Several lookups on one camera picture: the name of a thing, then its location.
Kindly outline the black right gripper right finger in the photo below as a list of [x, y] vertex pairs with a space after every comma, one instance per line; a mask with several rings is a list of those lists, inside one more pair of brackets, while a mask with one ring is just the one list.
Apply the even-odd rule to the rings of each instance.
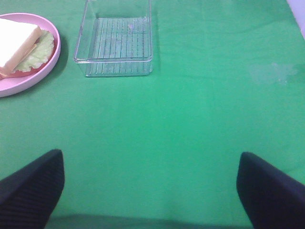
[[253, 228], [305, 227], [305, 186], [254, 153], [241, 154], [236, 189]]

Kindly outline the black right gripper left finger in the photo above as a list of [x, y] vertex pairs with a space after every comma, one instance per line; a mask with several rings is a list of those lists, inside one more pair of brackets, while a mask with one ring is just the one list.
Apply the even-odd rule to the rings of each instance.
[[53, 149], [0, 181], [0, 227], [43, 229], [65, 184], [63, 153]]

